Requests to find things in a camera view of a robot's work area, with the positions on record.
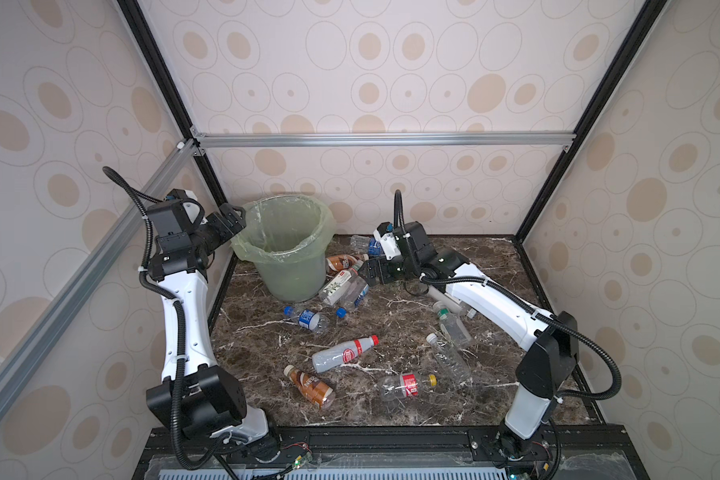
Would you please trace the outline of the white bottle red cap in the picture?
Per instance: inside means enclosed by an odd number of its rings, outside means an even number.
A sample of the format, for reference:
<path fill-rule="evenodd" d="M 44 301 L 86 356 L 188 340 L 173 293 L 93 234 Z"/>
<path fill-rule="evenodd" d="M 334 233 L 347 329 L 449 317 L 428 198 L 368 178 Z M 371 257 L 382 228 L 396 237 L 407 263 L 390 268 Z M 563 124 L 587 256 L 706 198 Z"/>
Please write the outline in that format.
<path fill-rule="evenodd" d="M 332 368 L 351 363 L 364 352 L 379 344 L 376 335 L 359 338 L 337 344 L 312 356 L 312 365 L 317 373 L 324 373 Z"/>

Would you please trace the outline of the green mesh bin with liner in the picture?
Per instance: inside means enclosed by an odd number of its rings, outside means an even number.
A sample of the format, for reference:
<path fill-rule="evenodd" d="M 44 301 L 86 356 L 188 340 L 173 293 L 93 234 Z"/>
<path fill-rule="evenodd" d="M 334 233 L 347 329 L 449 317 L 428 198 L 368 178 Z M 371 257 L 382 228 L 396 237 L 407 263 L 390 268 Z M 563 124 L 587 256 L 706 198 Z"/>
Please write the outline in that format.
<path fill-rule="evenodd" d="M 254 264 L 268 291 L 283 302 L 313 298 L 325 283 L 326 249 L 336 220 L 326 204 L 297 194 L 244 206 L 246 227 L 231 240 L 236 256 Z"/>

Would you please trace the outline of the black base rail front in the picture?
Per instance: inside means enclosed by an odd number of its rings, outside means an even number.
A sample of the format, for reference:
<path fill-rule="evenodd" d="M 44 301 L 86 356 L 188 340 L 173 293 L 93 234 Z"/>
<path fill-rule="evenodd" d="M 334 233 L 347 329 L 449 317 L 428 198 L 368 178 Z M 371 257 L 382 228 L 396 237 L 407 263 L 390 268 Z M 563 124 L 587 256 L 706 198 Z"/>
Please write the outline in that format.
<path fill-rule="evenodd" d="M 163 429 L 152 432 L 136 479 L 645 479 L 625 427 L 543 427 L 520 460 L 503 458 L 494 426 L 282 427 L 277 458 L 229 447 L 187 471 Z"/>

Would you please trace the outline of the brown Nescafe bottle near bin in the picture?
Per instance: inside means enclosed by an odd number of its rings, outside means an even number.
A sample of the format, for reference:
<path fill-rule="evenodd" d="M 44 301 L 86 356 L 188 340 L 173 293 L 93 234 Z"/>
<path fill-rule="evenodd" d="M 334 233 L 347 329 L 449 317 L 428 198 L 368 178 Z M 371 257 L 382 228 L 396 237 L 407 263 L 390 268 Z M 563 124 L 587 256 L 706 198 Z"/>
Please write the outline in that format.
<path fill-rule="evenodd" d="M 365 262 L 369 259 L 367 254 L 339 254 L 333 255 L 326 258 L 326 272 L 328 274 L 334 274 L 343 270 L 349 269 L 360 262 Z"/>

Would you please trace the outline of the small blue label water bottle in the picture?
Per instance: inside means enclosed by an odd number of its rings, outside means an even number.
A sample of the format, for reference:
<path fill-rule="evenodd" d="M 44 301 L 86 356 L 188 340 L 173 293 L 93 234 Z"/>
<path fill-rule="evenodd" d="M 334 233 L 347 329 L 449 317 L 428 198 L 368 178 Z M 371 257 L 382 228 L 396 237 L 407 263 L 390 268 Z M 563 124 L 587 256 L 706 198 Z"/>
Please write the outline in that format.
<path fill-rule="evenodd" d="M 329 328 L 329 319 L 319 312 L 295 306 L 286 306 L 283 312 L 291 323 L 316 335 L 325 333 Z"/>

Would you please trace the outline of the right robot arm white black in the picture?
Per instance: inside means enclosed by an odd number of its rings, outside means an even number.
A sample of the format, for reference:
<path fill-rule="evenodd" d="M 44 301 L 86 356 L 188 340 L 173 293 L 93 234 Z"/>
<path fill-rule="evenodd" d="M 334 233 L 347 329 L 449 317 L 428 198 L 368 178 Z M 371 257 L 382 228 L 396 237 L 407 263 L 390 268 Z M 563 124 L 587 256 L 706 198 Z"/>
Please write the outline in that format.
<path fill-rule="evenodd" d="M 433 287 L 491 320 L 525 351 L 516 369 L 519 386 L 499 435 L 507 444 L 525 446 L 551 416 L 576 366 L 576 320 L 568 314 L 556 318 L 521 299 L 461 253 L 438 251 L 418 222 L 383 222 L 373 236 L 381 249 L 370 267 L 374 279 L 416 279 Z"/>

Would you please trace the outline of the square matcha label bottle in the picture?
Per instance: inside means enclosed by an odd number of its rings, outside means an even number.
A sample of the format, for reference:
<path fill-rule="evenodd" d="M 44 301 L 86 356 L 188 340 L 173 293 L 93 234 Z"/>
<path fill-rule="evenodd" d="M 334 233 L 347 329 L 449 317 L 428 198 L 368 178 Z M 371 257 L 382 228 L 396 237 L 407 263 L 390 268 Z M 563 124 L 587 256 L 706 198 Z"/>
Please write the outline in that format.
<path fill-rule="evenodd" d="M 441 292 L 434 286 L 428 287 L 427 295 L 435 300 L 435 303 L 432 306 L 432 311 L 434 313 L 438 313 L 442 309 L 447 309 L 449 312 L 459 317 L 466 317 L 469 319 L 473 319 L 477 314 L 477 311 L 474 308 L 469 307 L 463 301 Z"/>

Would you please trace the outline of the diagonal aluminium rail left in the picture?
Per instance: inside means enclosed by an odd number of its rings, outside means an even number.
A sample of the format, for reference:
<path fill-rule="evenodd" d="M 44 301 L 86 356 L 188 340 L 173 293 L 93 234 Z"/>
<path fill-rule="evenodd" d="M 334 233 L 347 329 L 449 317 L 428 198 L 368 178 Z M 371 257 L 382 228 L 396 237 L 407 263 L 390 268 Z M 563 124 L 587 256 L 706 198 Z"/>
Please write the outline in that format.
<path fill-rule="evenodd" d="M 141 224 L 130 206 L 0 363 L 0 421 L 92 295 Z"/>

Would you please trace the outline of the clear bottle green cap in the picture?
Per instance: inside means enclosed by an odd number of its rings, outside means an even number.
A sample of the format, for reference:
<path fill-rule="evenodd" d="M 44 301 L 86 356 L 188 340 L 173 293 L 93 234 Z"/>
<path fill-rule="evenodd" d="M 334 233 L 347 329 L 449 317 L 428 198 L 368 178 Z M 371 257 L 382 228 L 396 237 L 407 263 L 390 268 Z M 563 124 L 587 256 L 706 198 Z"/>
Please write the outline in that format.
<path fill-rule="evenodd" d="M 468 332 L 461 318 L 447 308 L 439 308 L 437 317 L 442 333 L 459 347 L 466 347 L 473 343 L 474 339 Z"/>

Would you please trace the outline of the white floral label bottle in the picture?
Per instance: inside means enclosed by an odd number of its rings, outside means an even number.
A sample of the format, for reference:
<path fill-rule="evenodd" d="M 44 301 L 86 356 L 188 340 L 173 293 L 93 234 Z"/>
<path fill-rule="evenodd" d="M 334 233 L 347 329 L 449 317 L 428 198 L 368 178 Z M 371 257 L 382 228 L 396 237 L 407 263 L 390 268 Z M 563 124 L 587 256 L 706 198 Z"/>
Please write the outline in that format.
<path fill-rule="evenodd" d="M 358 276 L 354 268 L 340 271 L 318 293 L 319 300 L 333 306 L 349 289 L 351 282 Z"/>

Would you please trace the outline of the clear bottle blue cap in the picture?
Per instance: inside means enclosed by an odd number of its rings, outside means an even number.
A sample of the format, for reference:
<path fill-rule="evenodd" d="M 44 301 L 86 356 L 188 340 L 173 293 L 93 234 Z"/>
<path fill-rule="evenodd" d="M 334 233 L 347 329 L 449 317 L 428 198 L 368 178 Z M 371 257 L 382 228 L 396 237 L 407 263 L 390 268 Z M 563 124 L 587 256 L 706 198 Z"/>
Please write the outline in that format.
<path fill-rule="evenodd" d="M 356 310 L 365 299 L 368 290 L 369 285 L 362 277 L 354 277 L 349 282 L 347 290 L 337 302 L 337 318 L 344 320 L 351 312 Z"/>

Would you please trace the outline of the clear ribbed bottle white cap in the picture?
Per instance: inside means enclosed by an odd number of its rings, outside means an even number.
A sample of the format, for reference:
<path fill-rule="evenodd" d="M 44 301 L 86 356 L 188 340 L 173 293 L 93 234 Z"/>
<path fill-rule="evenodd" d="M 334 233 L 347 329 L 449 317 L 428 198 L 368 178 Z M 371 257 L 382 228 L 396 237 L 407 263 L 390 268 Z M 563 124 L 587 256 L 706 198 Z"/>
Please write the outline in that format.
<path fill-rule="evenodd" d="M 426 336 L 432 347 L 435 360 L 443 373 L 450 376 L 457 386 L 467 386 L 473 381 L 472 373 L 459 349 L 447 338 L 437 333 Z"/>

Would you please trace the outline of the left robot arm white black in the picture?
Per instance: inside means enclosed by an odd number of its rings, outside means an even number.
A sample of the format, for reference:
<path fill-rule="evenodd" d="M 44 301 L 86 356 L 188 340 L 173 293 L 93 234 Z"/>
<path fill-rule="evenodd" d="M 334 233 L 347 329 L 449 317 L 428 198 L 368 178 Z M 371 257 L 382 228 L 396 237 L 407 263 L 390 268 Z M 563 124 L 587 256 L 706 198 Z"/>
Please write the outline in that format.
<path fill-rule="evenodd" d="M 166 343 L 147 407 L 179 441 L 261 440 L 269 433 L 266 414 L 247 404 L 240 382 L 218 365 L 206 313 L 211 259 L 245 228 L 244 210 L 225 203 L 207 213 L 193 193 L 173 189 L 143 217 L 150 237 L 140 282 L 162 298 Z"/>

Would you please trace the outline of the Pocari Sweat clear bottle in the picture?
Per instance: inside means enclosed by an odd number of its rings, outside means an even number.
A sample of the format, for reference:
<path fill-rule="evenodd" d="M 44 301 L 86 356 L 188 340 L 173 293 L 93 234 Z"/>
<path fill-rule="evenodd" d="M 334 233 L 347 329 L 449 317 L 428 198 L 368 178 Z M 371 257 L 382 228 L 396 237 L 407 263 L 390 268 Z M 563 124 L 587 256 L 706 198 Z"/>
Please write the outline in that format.
<path fill-rule="evenodd" d="M 363 259 L 380 257 L 384 255 L 381 243 L 374 237 L 352 235 L 350 246 L 354 254 Z"/>

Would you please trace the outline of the horizontal aluminium rail back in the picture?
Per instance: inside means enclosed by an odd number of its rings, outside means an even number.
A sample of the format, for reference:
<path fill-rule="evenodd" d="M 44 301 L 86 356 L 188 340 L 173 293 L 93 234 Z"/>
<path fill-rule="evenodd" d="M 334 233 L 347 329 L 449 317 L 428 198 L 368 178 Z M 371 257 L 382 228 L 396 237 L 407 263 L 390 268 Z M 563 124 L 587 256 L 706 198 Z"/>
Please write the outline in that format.
<path fill-rule="evenodd" d="M 570 145 L 572 131 L 499 132 L 384 132 L 384 133 L 292 133 L 209 134 L 199 133 L 198 145 L 213 148 L 344 148 L 344 147 L 444 147 Z"/>

